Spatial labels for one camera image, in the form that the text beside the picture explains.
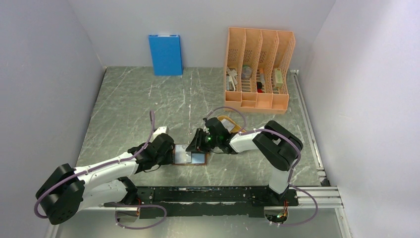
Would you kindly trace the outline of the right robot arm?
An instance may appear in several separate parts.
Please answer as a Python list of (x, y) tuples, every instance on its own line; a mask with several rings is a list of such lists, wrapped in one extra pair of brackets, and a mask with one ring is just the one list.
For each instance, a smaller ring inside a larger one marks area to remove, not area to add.
[(228, 119), (210, 118), (205, 120), (204, 128), (196, 130), (185, 151), (206, 154), (215, 148), (223, 154), (260, 151), (272, 167), (267, 199), (272, 205), (280, 205), (286, 199), (285, 191), (300, 160), (303, 143), (274, 120), (261, 128), (244, 132)]

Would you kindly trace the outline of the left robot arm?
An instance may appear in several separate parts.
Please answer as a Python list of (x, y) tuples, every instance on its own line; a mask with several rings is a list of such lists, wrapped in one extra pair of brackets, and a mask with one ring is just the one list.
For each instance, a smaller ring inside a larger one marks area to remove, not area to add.
[(173, 161), (174, 140), (166, 133), (100, 163), (58, 166), (36, 193), (35, 214), (59, 225), (77, 212), (101, 204), (143, 205), (130, 176)]

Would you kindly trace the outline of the brown leather card holder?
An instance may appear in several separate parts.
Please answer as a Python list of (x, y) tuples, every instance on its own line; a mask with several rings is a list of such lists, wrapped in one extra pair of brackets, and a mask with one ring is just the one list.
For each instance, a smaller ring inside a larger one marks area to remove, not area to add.
[(173, 151), (173, 165), (177, 166), (198, 166), (206, 165), (208, 154), (187, 152), (187, 144), (175, 144)]

